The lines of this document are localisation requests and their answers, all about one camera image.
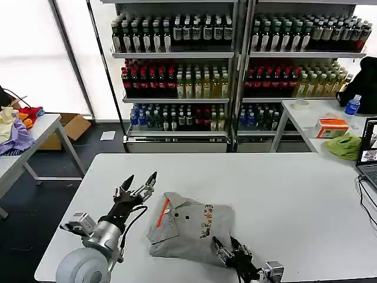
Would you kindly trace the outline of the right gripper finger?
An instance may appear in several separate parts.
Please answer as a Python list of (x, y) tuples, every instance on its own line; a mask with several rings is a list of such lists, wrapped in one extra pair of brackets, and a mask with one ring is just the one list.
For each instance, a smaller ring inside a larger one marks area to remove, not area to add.
[(223, 263), (228, 263), (233, 258), (233, 253), (230, 252), (217, 237), (212, 237), (212, 241), (216, 250), (216, 255)]
[(236, 238), (230, 237), (233, 250), (235, 252), (241, 252), (247, 256), (252, 256), (251, 251), (248, 249), (246, 245), (242, 245)]

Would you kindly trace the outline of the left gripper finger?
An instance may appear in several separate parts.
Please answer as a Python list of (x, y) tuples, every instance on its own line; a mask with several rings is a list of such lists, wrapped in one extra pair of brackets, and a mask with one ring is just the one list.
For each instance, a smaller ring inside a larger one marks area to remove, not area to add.
[(145, 203), (151, 195), (154, 193), (154, 185), (157, 179), (157, 171), (155, 171), (137, 190), (134, 190), (130, 193), (132, 198), (139, 198), (143, 203)]
[(119, 187), (115, 188), (114, 197), (115, 198), (123, 197), (126, 194), (126, 192), (129, 190), (129, 188), (131, 187), (133, 179), (134, 179), (134, 175), (131, 175), (128, 179), (123, 181), (123, 183)]

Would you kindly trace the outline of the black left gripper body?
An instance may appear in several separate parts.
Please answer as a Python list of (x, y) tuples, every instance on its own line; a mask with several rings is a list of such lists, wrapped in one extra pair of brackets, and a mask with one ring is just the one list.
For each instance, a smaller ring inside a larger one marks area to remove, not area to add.
[(130, 192), (121, 192), (119, 196), (114, 196), (114, 205), (107, 215), (99, 218), (99, 222), (106, 221), (118, 228), (124, 228), (132, 210), (142, 203), (140, 195), (131, 196)]

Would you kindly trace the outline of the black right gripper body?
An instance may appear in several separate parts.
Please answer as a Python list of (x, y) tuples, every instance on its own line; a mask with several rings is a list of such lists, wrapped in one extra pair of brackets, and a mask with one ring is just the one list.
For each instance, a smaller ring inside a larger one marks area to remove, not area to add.
[(233, 256), (226, 259), (226, 266), (236, 270), (238, 279), (259, 279), (261, 268), (252, 263), (252, 255), (244, 252), (233, 252)]

